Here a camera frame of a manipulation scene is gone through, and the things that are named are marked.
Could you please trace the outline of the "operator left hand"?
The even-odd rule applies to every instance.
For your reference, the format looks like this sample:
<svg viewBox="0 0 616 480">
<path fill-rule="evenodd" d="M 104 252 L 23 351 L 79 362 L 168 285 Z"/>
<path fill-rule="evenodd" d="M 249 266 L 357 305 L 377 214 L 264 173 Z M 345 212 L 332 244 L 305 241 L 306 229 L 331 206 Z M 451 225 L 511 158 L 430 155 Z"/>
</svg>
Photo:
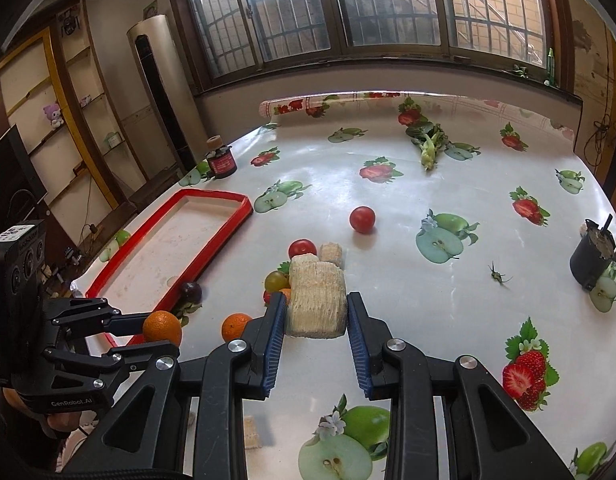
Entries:
<svg viewBox="0 0 616 480">
<path fill-rule="evenodd" d="M 32 412 L 24 403 L 18 393 L 11 388 L 2 388 L 1 392 L 12 408 L 20 411 L 29 418 L 40 422 L 43 429 L 57 432 L 73 432 L 79 431 L 81 434 L 88 436 L 89 433 L 81 426 L 81 412 L 54 413 L 50 415 L 40 415 Z"/>
</svg>

